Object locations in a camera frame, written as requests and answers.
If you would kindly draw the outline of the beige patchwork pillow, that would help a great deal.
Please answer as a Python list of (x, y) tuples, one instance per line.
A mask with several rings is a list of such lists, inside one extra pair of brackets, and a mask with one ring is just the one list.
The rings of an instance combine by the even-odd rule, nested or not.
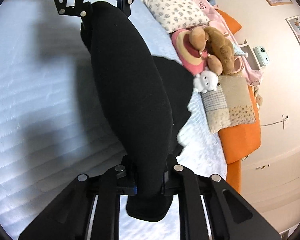
[(201, 94), (211, 133), (256, 120), (245, 78), (220, 76), (217, 90)]

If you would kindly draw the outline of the light blue bed cover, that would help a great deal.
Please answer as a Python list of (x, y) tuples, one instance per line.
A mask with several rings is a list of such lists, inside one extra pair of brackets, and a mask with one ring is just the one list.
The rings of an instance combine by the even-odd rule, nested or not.
[[(131, 8), (129, 19), (151, 54), (179, 61), (142, 1)], [(53, 0), (0, 6), (0, 224), (12, 239), (77, 175), (103, 174), (125, 154), (103, 116), (80, 25), (80, 18), (58, 15)], [(225, 179), (221, 141), (209, 131), (199, 94), (188, 109), (178, 162)], [(158, 223), (129, 217), (126, 201), (121, 197), (120, 239), (180, 239), (177, 197)]]

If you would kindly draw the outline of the brown monkey plush toy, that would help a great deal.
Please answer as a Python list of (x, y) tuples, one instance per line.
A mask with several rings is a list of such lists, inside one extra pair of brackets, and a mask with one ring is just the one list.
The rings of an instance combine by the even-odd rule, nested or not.
[(195, 27), (190, 31), (190, 44), (201, 55), (210, 71), (217, 76), (229, 75), (234, 70), (234, 47), (229, 39), (214, 27)]

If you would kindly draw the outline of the small white plush toy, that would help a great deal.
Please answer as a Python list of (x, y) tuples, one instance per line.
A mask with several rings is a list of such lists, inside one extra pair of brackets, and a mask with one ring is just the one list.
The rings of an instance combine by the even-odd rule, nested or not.
[(218, 86), (218, 76), (210, 70), (204, 70), (194, 77), (193, 86), (197, 93), (216, 91)]

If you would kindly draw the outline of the white floral pillow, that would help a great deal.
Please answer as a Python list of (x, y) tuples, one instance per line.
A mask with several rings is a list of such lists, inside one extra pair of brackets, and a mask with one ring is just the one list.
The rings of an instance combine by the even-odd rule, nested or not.
[(141, 1), (168, 34), (209, 22), (209, 18), (193, 0)]

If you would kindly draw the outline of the pink round cushion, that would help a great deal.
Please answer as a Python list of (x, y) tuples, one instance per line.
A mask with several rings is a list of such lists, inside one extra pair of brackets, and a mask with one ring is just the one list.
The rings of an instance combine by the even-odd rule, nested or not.
[(178, 54), (182, 65), (193, 75), (200, 74), (207, 66), (207, 52), (203, 56), (190, 44), (190, 31), (180, 29), (171, 36), (172, 44)]

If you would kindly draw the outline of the black large garment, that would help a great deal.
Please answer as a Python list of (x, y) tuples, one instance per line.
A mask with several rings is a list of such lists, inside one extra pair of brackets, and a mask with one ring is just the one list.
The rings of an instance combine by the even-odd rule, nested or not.
[(158, 222), (172, 203), (161, 186), (168, 156), (183, 150), (177, 136), (191, 116), (193, 77), (178, 62), (153, 56), (117, 7), (104, 1), (91, 7), (81, 38), (91, 55), (104, 116), (128, 154), (136, 184), (126, 210), (131, 217)]

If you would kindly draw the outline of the pink printed blanket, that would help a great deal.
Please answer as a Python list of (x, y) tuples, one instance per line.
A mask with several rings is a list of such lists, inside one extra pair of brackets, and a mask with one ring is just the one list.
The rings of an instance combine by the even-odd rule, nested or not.
[[(207, 0), (193, 1), (197, 3), (203, 13), (209, 18), (209, 20), (212, 22), (213, 27), (217, 28), (220, 31), (225, 31), (225, 33), (228, 34), (226, 38), (231, 40), (232, 43), (236, 44), (236, 46), (239, 46), (224, 18)], [(242, 57), (242, 61), (242, 74), (246, 78), (247, 83), (249, 83), (249, 85), (251, 86), (260, 85), (262, 81), (262, 72), (260, 70), (253, 70), (244, 56)]]

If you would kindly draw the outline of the orange bed headboard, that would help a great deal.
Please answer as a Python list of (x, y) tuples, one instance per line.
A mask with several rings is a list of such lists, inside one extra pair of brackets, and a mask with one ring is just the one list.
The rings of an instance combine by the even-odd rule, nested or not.
[(261, 146), (260, 120), (253, 88), (247, 85), (247, 90), (249, 91), (248, 94), (253, 104), (254, 113), (256, 114), (255, 123), (228, 127), (218, 132), (228, 165), (226, 181), (239, 193), (241, 192), (242, 185), (242, 158), (253, 153)]

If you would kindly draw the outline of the framed wall picture lower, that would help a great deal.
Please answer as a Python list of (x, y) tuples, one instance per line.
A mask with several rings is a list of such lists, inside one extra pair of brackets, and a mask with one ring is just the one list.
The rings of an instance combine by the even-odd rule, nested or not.
[(289, 17), (286, 19), (286, 22), (290, 26), (300, 45), (300, 15)]

